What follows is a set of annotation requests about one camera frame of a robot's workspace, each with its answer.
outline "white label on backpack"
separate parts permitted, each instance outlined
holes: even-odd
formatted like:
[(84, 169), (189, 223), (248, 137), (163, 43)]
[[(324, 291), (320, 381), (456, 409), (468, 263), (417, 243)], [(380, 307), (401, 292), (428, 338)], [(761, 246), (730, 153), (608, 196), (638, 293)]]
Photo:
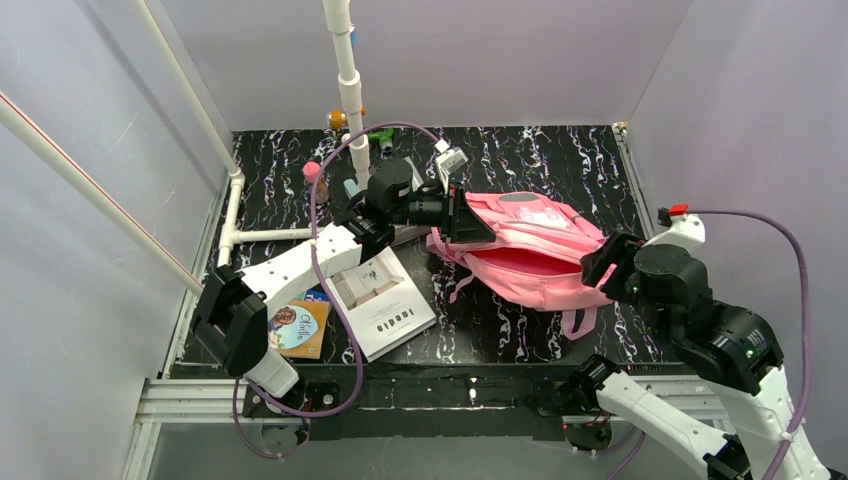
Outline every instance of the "white label on backpack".
[(545, 208), (543, 211), (533, 211), (527, 207), (521, 207), (518, 211), (518, 218), (527, 223), (535, 223), (536, 225), (543, 225), (545, 227), (568, 228), (571, 225), (568, 219), (553, 208)]

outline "white book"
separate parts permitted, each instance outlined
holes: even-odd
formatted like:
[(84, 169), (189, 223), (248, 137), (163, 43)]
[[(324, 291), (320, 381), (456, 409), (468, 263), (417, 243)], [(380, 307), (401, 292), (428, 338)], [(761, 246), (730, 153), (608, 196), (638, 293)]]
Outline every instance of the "white book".
[(391, 248), (333, 276), (328, 284), (369, 362), (436, 322), (433, 309)]

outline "black marble surface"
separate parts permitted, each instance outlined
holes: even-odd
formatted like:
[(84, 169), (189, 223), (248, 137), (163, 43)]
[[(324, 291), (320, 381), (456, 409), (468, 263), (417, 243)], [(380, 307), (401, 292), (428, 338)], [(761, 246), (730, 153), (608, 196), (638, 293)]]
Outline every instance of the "black marble surface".
[[(612, 129), (580, 127), (436, 128), (470, 159), (466, 172), (474, 192), (533, 191), (570, 204), (610, 234), (627, 229), (642, 234)], [(238, 228), (267, 230), (303, 228), (309, 224), (304, 163), (320, 161), (339, 143), (338, 132), (322, 130), (254, 131), (235, 139), (238, 163), (245, 176)], [(433, 178), (433, 148), (422, 135), (396, 131), (394, 155), (410, 156), (423, 176)], [(372, 148), (372, 163), (379, 161)], [(342, 182), (353, 168), (345, 153), (326, 173), (331, 200), (319, 207), (324, 225), (347, 202)], [(279, 255), (293, 242), (240, 245), (233, 266), (240, 268)], [(624, 305), (603, 307), (595, 330), (569, 341), (560, 333), (560, 313), (537, 312), (506, 302), (475, 280), (450, 304), (447, 297), (468, 271), (429, 254), (423, 238), (395, 249), (403, 265), (438, 316), (437, 323), (378, 362), (397, 364), (546, 363), (576, 365), (591, 353), (619, 363), (675, 361), (647, 333), (633, 310)], [(209, 266), (213, 266), (217, 251)], [(335, 314), (331, 317), (318, 361), (352, 362), (350, 342)], [(189, 337), (178, 363), (214, 363)]]

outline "robotic arm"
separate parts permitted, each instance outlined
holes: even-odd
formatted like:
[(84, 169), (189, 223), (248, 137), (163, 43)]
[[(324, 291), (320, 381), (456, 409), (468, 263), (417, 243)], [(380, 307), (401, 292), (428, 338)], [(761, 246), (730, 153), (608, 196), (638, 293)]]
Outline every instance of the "robotic arm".
[[(467, 158), (458, 148), (436, 159), (439, 179), (412, 188), (412, 168), (404, 160), (381, 163), (367, 190), (351, 199), (339, 220), (318, 235), (321, 271), (327, 277), (356, 267), (392, 244), (395, 224), (438, 227), (454, 243), (493, 241), (494, 233), (465, 201), (454, 173)], [(280, 398), (298, 381), (298, 373), (268, 345), (269, 312), (318, 283), (311, 242), (267, 262), (235, 272), (212, 271), (191, 323), (201, 345), (233, 377), (246, 376)]]
[[(601, 408), (632, 422), (683, 458), (702, 478), (762, 478), (793, 412), (783, 353), (769, 324), (756, 313), (713, 299), (703, 263), (690, 253), (703, 244), (696, 215), (661, 212), (666, 232), (645, 242), (616, 233), (584, 258), (583, 283), (594, 286), (613, 266), (601, 291), (634, 306), (651, 332), (719, 397), (737, 435), (688, 417), (593, 355), (565, 394), (577, 408)], [(816, 457), (803, 428), (776, 479), (843, 479)]]

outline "orange book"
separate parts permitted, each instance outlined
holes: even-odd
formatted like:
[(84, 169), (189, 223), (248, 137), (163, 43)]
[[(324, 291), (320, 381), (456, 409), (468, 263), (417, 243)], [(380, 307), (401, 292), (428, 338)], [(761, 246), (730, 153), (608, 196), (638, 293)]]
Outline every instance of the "orange book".
[(292, 300), (268, 321), (268, 343), (284, 357), (320, 358), (329, 302)]

